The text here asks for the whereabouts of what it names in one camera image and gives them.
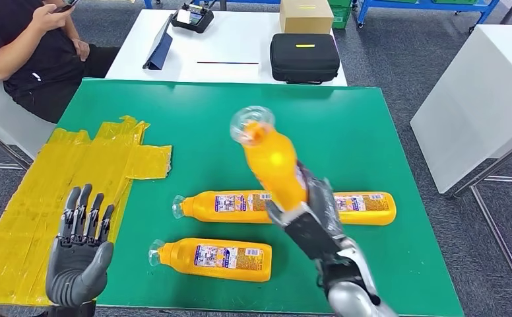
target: robotic hand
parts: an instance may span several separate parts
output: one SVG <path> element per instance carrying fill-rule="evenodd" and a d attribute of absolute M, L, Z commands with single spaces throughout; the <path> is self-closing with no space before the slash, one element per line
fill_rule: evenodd
<path fill-rule="evenodd" d="M 380 299 L 363 252 L 343 233 L 330 184 L 318 180 L 301 162 L 298 166 L 307 185 L 307 204 L 283 213 L 268 201 L 272 222 L 315 260 L 318 284 L 339 316 L 397 317 Z"/>
<path fill-rule="evenodd" d="M 113 244 L 106 238 L 114 206 L 106 208 L 99 224 L 99 208 L 104 195 L 97 194 L 87 215 L 91 191 L 91 184 L 86 184 L 83 191 L 79 187 L 73 188 L 52 245 L 46 295 L 62 307 L 79 307 L 95 299 L 106 287 L 106 270 L 113 253 Z"/>

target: black t-shirt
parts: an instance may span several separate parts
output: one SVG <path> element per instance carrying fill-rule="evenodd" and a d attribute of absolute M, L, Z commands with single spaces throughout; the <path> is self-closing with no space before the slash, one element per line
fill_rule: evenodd
<path fill-rule="evenodd" d="M 41 0 L 0 0 L 0 48 L 23 32 L 42 5 Z M 31 58 L 3 86 L 16 96 L 46 83 L 80 81 L 83 71 L 72 41 L 58 28 L 42 37 Z"/>

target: bottle label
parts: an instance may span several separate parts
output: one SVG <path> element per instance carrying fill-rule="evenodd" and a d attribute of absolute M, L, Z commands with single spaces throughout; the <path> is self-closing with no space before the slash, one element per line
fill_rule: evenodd
<path fill-rule="evenodd" d="M 258 248 L 223 248 L 198 245 L 194 265 L 226 269 L 262 270 L 264 252 Z"/>
<path fill-rule="evenodd" d="M 215 196 L 215 211 L 218 213 L 266 211 L 266 200 L 271 198 L 271 194 L 217 195 Z"/>
<path fill-rule="evenodd" d="M 383 211 L 389 204 L 383 194 L 371 195 L 336 195 L 338 211 Z"/>

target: green table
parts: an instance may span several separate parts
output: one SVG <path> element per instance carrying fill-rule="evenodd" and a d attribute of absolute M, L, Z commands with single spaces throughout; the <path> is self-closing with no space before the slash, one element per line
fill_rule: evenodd
<path fill-rule="evenodd" d="M 239 109 L 270 108 L 298 158 L 336 191 L 386 191 L 398 208 L 386 227 L 344 227 L 365 252 L 381 297 L 402 315 L 462 316 L 390 113 L 378 88 L 86 81 L 59 127 L 93 136 L 123 115 L 151 123 L 145 145 L 172 145 L 164 180 L 134 181 L 98 304 L 258 312 L 330 313 L 314 264 L 273 225 L 174 219 L 175 195 L 256 190 L 229 123 Z M 154 239 L 219 238 L 273 248 L 267 283 L 226 281 L 151 267 Z"/>

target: metal table leg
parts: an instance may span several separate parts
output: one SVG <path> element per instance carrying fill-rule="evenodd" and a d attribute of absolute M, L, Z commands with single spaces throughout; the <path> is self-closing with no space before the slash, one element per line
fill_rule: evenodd
<path fill-rule="evenodd" d="M 472 194 L 474 194 L 474 197 L 478 203 L 478 206 L 481 208 L 483 215 L 485 217 L 485 220 L 497 240 L 497 243 L 499 244 L 499 248 L 501 249 L 503 255 L 505 256 L 507 263 L 509 264 L 509 267 L 512 270 L 512 254 L 509 251 L 509 248 L 507 247 L 507 244 L 505 243 L 499 229 L 497 228 L 497 225 L 495 224 L 495 221 L 493 220 L 493 217 L 491 216 L 491 213 L 489 212 L 489 209 L 487 208 L 486 204 L 484 203 L 482 196 L 480 192 L 478 191 L 476 185 L 479 184 L 483 180 L 492 181 L 492 182 L 512 182 L 512 177 L 509 176 L 492 176 L 491 174 L 501 168 L 504 164 L 512 160 L 512 149 L 510 149 L 508 152 L 506 152 L 502 157 L 499 157 L 493 164 L 489 165 L 485 170 L 481 171 L 479 174 L 477 174 L 474 178 L 472 178 L 469 182 L 467 182 L 464 186 L 460 187 L 455 193 L 454 196 L 458 197 L 462 195 L 465 191 L 471 190 Z"/>
<path fill-rule="evenodd" d="M 19 154 L 17 154 L 14 150 L 12 150 L 7 144 L 0 140 L 0 149 L 5 152 L 11 159 L 13 159 L 22 169 L 28 170 L 30 168 L 30 164 L 24 160 Z"/>
<path fill-rule="evenodd" d="M 508 24 L 509 21 L 511 20 L 511 18 L 512 18 L 512 6 L 509 9 L 509 12 L 507 12 L 507 14 L 503 17 L 503 20 L 501 20 L 500 24 Z"/>
<path fill-rule="evenodd" d="M 455 191 L 454 196 L 458 197 L 462 195 L 465 191 L 469 189 L 470 186 L 475 186 L 479 184 L 482 180 L 486 179 L 488 176 L 493 174 L 496 170 L 501 168 L 505 163 L 512 160 L 512 149 L 506 152 L 502 157 L 499 157 L 493 164 L 489 165 L 485 170 L 481 171 L 479 174 L 475 175 L 469 182 L 467 182 L 464 186 L 460 187 L 457 191 Z"/>
<path fill-rule="evenodd" d="M 491 233 L 495 237 L 495 240 L 497 240 L 497 244 L 499 244 L 499 248 L 503 252 L 503 255 L 507 259 L 507 263 L 509 264 L 509 267 L 512 270 L 512 254 L 509 250 L 509 247 L 505 243 L 505 240 L 503 239 L 503 236 L 501 235 L 499 229 L 497 228 L 497 224 L 493 220 L 493 217 L 491 216 L 489 209 L 487 208 L 485 202 L 483 201 L 482 196 L 478 191 L 478 188 L 476 188 L 476 186 L 470 186 L 470 190 L 472 191 L 472 194 L 474 194 L 474 197 L 476 198 L 476 201 L 482 210 L 485 220 L 487 221 L 489 229 L 491 230 Z"/>

